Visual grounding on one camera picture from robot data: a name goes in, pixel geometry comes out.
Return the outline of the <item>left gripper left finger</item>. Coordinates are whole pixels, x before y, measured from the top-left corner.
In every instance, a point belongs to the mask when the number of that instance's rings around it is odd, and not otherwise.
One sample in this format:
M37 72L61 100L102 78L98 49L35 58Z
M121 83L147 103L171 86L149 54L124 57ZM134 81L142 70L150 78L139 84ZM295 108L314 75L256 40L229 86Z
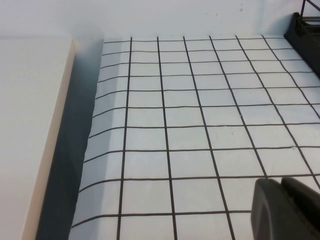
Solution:
M255 240L318 240L320 211L302 211L281 182L255 182L251 227Z

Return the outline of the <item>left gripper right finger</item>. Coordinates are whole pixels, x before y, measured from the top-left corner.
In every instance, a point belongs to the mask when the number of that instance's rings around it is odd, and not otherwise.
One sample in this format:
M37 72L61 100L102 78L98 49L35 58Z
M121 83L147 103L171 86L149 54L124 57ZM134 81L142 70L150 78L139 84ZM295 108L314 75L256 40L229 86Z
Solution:
M320 211L320 194L292 177L284 177L281 186L303 212Z

